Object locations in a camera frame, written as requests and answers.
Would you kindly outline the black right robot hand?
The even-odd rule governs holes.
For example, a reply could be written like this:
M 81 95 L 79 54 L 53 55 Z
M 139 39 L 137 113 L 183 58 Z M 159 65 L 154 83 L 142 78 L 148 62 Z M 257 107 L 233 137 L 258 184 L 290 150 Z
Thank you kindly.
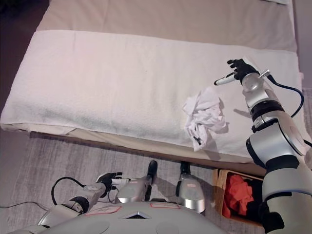
M 215 86 L 227 84 L 235 80 L 242 82 L 245 76 L 253 73 L 260 75 L 253 66 L 247 64 L 242 58 L 228 60 L 227 64 L 234 70 L 226 76 L 216 80 L 214 82 Z

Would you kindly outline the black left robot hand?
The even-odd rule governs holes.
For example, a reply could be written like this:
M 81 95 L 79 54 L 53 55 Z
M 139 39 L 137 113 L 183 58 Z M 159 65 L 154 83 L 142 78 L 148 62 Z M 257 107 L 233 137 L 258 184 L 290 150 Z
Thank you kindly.
M 106 173 L 106 174 L 100 175 L 97 178 L 96 183 L 104 184 L 105 192 L 108 192 L 114 186 L 127 184 L 130 181 L 129 178 L 123 178 L 122 175 L 123 175 L 122 172 Z

